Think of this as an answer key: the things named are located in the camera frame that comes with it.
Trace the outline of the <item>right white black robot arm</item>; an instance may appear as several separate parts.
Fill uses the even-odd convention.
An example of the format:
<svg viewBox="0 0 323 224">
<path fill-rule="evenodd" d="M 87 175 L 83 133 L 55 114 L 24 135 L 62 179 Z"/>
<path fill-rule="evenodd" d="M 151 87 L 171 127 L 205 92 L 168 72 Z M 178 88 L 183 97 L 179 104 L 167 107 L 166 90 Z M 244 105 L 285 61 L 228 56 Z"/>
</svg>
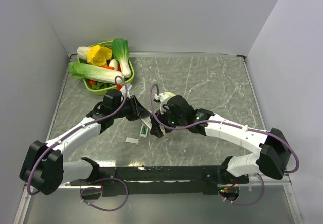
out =
<svg viewBox="0 0 323 224">
<path fill-rule="evenodd" d="M 280 180 L 287 172 L 292 151 L 280 130 L 258 130 L 234 123 L 212 111 L 194 109 L 182 96 L 169 92 L 156 94 L 150 101 L 160 104 L 159 111 L 152 114 L 151 120 L 158 129 L 164 128 L 165 132 L 188 130 L 250 151 L 249 155 L 226 158 L 220 171 L 224 182 L 231 183 L 237 177 L 255 173 Z"/>
</svg>

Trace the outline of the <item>white battery cover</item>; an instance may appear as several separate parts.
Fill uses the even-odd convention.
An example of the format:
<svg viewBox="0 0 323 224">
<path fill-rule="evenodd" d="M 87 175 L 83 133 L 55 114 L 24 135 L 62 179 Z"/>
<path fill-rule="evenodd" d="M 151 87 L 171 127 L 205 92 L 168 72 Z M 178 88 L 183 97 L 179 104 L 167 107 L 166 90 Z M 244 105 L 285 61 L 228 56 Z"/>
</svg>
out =
<svg viewBox="0 0 323 224">
<path fill-rule="evenodd" d="M 139 140 L 136 138 L 130 138 L 130 137 L 126 138 L 126 143 L 138 144 L 138 142 Z"/>
</svg>

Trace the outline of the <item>long white remote control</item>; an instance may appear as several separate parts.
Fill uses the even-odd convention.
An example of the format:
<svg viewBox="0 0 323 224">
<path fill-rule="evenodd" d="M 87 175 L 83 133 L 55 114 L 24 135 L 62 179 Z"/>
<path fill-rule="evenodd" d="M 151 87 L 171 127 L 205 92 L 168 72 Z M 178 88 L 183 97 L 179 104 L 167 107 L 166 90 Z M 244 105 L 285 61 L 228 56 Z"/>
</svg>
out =
<svg viewBox="0 0 323 224">
<path fill-rule="evenodd" d="M 152 122 L 151 122 L 151 118 L 150 117 L 145 117 L 145 118 L 141 118 L 140 119 L 142 121 L 142 125 L 141 125 L 141 130 L 140 130 L 140 137 L 146 138 L 148 135 L 148 132 L 151 130 L 152 128 Z"/>
</svg>

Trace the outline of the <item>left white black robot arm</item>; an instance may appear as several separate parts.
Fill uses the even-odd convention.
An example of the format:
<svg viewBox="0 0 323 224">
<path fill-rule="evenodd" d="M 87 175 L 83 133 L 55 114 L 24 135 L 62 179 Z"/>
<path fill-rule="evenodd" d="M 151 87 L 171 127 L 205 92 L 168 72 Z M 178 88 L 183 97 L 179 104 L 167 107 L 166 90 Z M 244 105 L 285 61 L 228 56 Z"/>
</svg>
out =
<svg viewBox="0 0 323 224">
<path fill-rule="evenodd" d="M 115 119 L 135 121 L 150 115 L 135 96 L 127 96 L 125 92 L 115 89 L 109 90 L 103 100 L 76 126 L 45 143 L 33 142 L 27 151 L 19 177 L 29 187 L 34 187 L 45 195 L 53 193 L 65 182 L 84 180 L 93 185 L 100 177 L 97 162 L 86 157 L 74 162 L 64 160 L 87 141 L 108 129 Z"/>
</svg>

